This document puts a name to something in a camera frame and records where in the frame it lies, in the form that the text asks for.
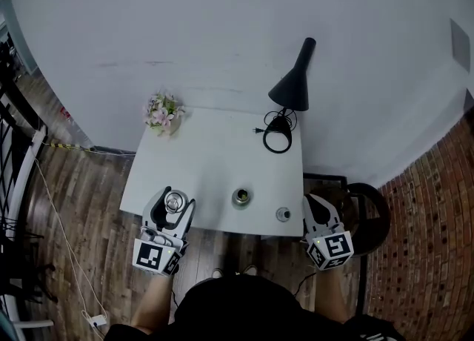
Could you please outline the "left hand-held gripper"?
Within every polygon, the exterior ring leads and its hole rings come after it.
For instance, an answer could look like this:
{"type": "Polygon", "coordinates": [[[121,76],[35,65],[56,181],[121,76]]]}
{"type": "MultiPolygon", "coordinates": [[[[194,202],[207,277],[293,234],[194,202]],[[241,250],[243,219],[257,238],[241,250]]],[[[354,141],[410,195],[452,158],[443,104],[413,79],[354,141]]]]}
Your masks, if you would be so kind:
{"type": "Polygon", "coordinates": [[[196,201],[191,199],[181,211],[168,213],[165,197],[169,192],[170,186],[161,189],[145,205],[132,260],[133,267],[165,277],[171,277],[178,270],[189,245],[187,234],[196,209],[196,201]]]}

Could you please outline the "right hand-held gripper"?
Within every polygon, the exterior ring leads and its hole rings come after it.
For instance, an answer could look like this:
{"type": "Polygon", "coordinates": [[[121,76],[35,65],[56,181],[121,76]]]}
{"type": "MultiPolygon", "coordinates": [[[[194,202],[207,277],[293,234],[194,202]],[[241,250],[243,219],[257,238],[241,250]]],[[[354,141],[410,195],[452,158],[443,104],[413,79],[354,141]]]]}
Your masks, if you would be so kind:
{"type": "Polygon", "coordinates": [[[354,249],[350,232],[339,222],[336,207],[320,196],[307,194],[303,198],[303,212],[307,254],[317,269],[326,271],[345,264],[354,249]],[[328,229],[317,232],[318,225],[328,229]]]}

